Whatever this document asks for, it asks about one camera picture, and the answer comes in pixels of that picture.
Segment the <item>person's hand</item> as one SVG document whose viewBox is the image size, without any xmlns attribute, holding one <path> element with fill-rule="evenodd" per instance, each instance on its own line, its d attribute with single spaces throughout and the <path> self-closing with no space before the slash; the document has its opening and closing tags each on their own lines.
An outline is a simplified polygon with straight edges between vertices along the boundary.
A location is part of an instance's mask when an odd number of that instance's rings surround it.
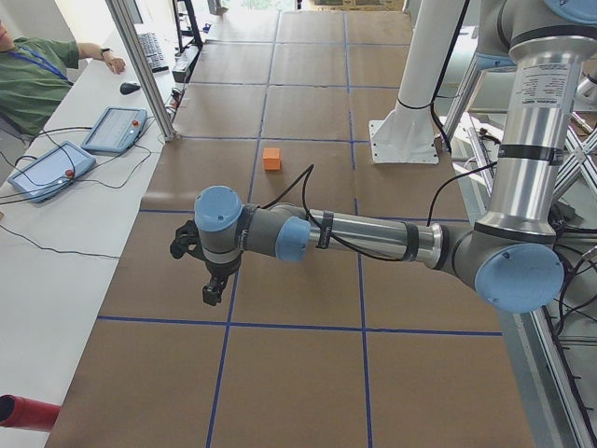
<svg viewBox="0 0 597 448">
<path fill-rule="evenodd" d="M 126 70 L 125 61 L 122 58 L 115 56 L 112 52 L 106 52 L 104 54 L 104 63 L 115 75 L 120 75 Z"/>
</svg>

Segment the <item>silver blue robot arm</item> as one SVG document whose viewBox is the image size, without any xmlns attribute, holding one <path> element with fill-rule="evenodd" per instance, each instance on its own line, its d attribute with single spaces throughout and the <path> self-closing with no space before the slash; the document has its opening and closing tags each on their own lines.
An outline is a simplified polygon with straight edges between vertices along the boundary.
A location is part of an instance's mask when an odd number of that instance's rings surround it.
<svg viewBox="0 0 597 448">
<path fill-rule="evenodd" d="M 216 305 L 246 251 L 300 261 L 309 246 L 349 249 L 388 262 L 421 262 L 449 273 L 490 305 L 532 312 L 564 282 L 548 223 L 583 63 L 596 52 L 592 1 L 485 1 L 472 63 L 515 71 L 490 204 L 472 225 L 386 221 L 294 206 L 245 204 L 225 186 L 196 198 L 185 226 L 191 253 L 211 275 Z"/>
</svg>

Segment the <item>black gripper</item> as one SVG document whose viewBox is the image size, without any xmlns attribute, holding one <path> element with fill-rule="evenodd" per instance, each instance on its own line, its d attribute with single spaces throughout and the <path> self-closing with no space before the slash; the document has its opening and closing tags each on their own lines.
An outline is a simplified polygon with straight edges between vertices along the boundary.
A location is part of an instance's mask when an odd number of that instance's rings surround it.
<svg viewBox="0 0 597 448">
<path fill-rule="evenodd" d="M 205 265 L 211 278 L 209 283 L 202 288 L 202 301 L 208 305 L 218 305 L 222 301 L 222 294 L 226 289 L 229 277 L 239 271 L 241 262 L 233 260 L 220 264 L 206 261 Z"/>
</svg>

